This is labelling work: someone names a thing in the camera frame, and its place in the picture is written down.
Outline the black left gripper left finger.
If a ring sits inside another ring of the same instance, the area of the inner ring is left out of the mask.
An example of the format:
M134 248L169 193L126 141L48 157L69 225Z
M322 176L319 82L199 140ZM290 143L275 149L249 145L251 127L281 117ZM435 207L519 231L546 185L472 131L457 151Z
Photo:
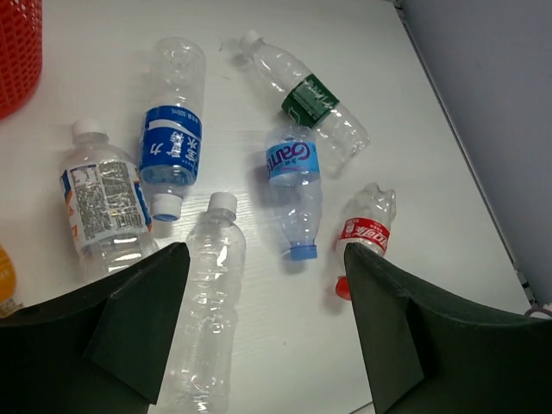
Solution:
M145 413L157 402L190 267L174 242L1 321L3 413Z

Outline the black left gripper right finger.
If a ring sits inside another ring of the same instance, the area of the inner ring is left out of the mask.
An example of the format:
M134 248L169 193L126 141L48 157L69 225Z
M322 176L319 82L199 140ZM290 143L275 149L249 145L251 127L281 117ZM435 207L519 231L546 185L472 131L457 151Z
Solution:
M550 320L459 297L359 243L344 264L378 413L550 412Z

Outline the orange plastic bottle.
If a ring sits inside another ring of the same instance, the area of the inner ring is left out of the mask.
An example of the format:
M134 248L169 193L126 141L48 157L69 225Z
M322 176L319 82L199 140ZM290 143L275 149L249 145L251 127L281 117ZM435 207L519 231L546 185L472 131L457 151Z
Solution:
M6 318L24 307L16 297L16 270L11 258L0 247L0 317Z

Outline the white orange label bottle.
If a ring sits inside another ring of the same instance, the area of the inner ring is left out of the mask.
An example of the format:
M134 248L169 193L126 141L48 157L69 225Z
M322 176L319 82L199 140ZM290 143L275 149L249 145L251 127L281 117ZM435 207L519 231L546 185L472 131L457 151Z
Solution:
M133 266L159 247L130 155L110 144L94 119L73 123L72 142L60 163L60 185L81 278L91 283Z

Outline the red label cola bottle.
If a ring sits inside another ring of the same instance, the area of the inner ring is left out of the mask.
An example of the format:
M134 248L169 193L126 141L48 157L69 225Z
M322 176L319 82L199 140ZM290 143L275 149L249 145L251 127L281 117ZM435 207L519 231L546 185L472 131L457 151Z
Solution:
M342 275L336 280L335 287L339 298L351 300L345 275L345 247L349 243L357 242L384 257L396 212L395 191L382 190L376 182L368 183L346 203L342 213L342 226L334 247L342 271Z

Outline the plain clear plastic bottle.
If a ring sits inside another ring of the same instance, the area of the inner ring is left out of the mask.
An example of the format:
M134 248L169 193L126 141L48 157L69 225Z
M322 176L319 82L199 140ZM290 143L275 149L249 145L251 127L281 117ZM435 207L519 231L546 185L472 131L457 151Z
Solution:
M236 209L233 194L213 193L187 236L190 269L152 413L225 413L229 408L236 306L247 247L235 223Z

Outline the blue label clear bottle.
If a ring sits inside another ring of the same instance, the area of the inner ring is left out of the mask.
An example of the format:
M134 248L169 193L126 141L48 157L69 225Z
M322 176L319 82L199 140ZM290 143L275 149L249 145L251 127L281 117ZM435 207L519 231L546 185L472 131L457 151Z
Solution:
M205 55L195 43L168 37L155 44L140 162L155 220L179 220L185 194L198 178L205 77Z

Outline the light blue label bottle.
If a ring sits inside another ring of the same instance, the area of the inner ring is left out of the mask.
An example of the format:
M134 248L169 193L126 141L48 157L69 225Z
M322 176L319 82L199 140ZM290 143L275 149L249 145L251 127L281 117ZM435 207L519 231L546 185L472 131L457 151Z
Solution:
M290 243L289 257L315 259L323 192L312 131L298 125L272 130L267 134L265 157L271 201Z

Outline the green label clear bottle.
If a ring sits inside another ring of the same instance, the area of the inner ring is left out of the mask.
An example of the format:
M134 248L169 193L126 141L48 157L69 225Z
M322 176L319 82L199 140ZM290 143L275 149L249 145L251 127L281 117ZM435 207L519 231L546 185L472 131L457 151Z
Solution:
M370 142L360 121L301 60L257 31L244 34L239 48L251 63L255 86L273 107L312 131L323 172L340 177Z

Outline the red plastic mesh bin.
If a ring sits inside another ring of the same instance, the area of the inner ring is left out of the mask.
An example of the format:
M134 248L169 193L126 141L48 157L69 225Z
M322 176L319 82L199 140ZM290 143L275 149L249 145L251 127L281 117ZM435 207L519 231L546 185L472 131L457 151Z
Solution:
M42 1L1 1L1 117L34 95L42 70Z

